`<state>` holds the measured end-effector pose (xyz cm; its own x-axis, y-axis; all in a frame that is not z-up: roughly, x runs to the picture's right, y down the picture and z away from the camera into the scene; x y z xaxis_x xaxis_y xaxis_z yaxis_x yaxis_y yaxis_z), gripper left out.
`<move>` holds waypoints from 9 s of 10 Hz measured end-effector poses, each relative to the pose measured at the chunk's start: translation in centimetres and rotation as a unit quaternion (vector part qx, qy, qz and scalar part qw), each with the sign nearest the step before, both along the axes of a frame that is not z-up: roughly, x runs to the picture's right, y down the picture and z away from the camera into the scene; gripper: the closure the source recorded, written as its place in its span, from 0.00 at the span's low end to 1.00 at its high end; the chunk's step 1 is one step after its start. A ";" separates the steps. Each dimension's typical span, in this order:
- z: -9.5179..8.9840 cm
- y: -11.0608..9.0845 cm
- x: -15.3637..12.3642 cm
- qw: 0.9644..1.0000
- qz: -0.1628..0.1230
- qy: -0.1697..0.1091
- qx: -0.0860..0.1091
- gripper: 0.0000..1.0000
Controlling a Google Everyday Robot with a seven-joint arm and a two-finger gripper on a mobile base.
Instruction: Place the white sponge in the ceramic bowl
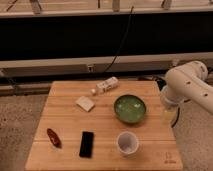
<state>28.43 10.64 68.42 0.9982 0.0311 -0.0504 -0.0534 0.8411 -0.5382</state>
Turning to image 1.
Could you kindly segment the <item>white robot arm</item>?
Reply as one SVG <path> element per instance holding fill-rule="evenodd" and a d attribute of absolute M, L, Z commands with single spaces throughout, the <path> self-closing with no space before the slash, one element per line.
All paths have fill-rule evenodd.
<path fill-rule="evenodd" d="M 213 86 L 205 80 L 208 69 L 203 62 L 191 61 L 176 66 L 165 74 L 166 85 L 160 91 L 160 100 L 164 106 L 165 117 L 170 117 L 174 127 L 180 116 L 179 105 L 192 100 L 213 115 Z"/>

